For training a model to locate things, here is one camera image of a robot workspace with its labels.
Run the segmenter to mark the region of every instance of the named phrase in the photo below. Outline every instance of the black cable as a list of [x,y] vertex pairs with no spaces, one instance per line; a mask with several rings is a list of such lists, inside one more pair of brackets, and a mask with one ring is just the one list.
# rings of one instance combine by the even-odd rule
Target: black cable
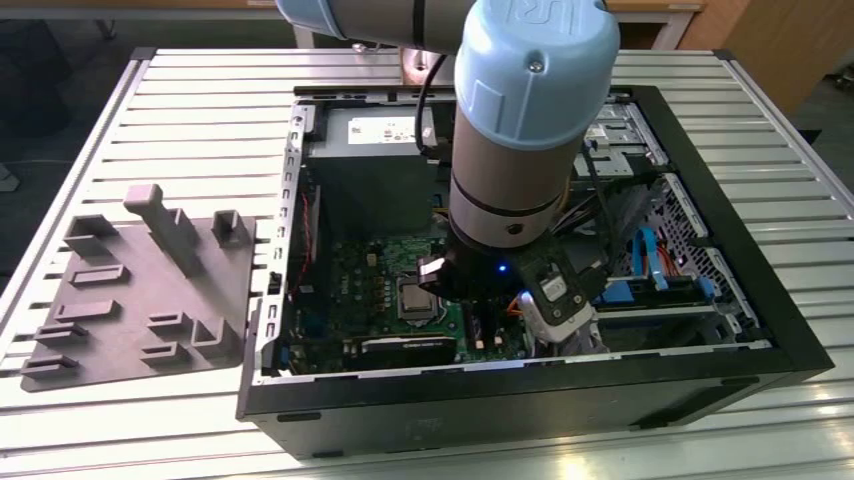
[[430,67],[430,72],[427,72],[427,78],[425,78],[425,83],[422,84],[422,91],[418,95],[418,105],[415,106],[415,146],[418,147],[418,151],[426,157],[430,157],[433,153],[433,149],[425,146],[425,137],[422,135],[422,123],[425,119],[425,103],[427,102],[427,90],[430,89],[430,84],[433,83],[433,79],[437,77],[437,73],[439,73],[439,69],[442,68],[442,64],[445,63],[447,55],[442,55],[437,59],[437,63]]
[[602,216],[605,217],[605,227],[609,232],[610,249],[608,254],[608,271],[614,271],[614,264],[617,263],[618,252],[618,239],[617,239],[617,224],[614,223],[614,217],[612,216],[612,210],[609,209],[608,199],[605,198],[605,189],[600,182],[600,173],[597,172],[597,166],[593,163],[593,157],[590,156],[590,146],[588,142],[582,143],[582,157],[585,157],[585,163],[588,164],[588,170],[590,172],[590,180],[593,182],[593,189],[597,192],[597,198],[600,199],[600,206],[602,207]]
[[[605,185],[606,198],[617,195],[628,188],[652,184],[661,177],[661,174],[661,171],[653,170],[645,173],[640,173],[634,177],[621,178],[610,181]],[[593,194],[566,211],[566,213],[561,216],[554,226],[552,227],[553,234],[561,235],[564,233],[569,233],[581,225],[593,220],[593,218],[596,218],[601,208],[601,205],[596,202],[596,200],[597,195]]]

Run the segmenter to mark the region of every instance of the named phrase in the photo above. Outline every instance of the workbench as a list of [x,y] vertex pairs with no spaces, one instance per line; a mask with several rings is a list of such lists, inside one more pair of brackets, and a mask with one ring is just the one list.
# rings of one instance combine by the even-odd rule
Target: workbench
[[235,419],[241,369],[30,394],[34,350],[70,259],[75,215],[134,216],[158,182],[191,217],[258,218],[265,287],[297,85],[401,81],[398,51],[138,51],[0,298],[0,476],[86,479],[278,472],[301,478],[842,478],[854,463],[854,199],[737,61],[622,52],[616,84],[662,89],[837,368],[680,428],[298,463]]

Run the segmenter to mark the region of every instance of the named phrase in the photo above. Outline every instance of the gray plastic holder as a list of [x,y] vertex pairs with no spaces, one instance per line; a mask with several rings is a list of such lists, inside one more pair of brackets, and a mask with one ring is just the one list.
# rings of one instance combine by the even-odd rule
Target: gray plastic holder
[[158,185],[131,187],[125,205],[143,224],[72,221],[72,258],[22,369],[27,391],[241,363],[255,219],[190,219],[163,206]]

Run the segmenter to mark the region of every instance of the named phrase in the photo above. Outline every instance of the sticker label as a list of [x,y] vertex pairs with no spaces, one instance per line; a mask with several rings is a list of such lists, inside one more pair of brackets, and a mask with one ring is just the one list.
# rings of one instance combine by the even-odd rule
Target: sticker label
[[668,5],[670,10],[700,10],[701,5],[694,3],[672,3]]
[[415,143],[414,117],[358,117],[350,120],[347,143]]

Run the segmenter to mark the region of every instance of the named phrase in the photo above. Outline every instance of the open computer tower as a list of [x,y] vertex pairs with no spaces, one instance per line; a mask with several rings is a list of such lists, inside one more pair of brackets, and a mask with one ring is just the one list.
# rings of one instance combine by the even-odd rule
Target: open computer tower
[[[418,289],[417,258],[445,245],[450,173],[410,138],[418,90],[295,93],[238,406],[295,457],[681,425],[833,367],[658,89],[613,87],[588,133],[610,188],[600,214],[626,248],[594,321],[561,344],[532,337],[510,299],[453,304]],[[437,148],[454,111],[453,89],[434,89]],[[594,186],[568,161],[561,238],[581,269],[600,254]]]

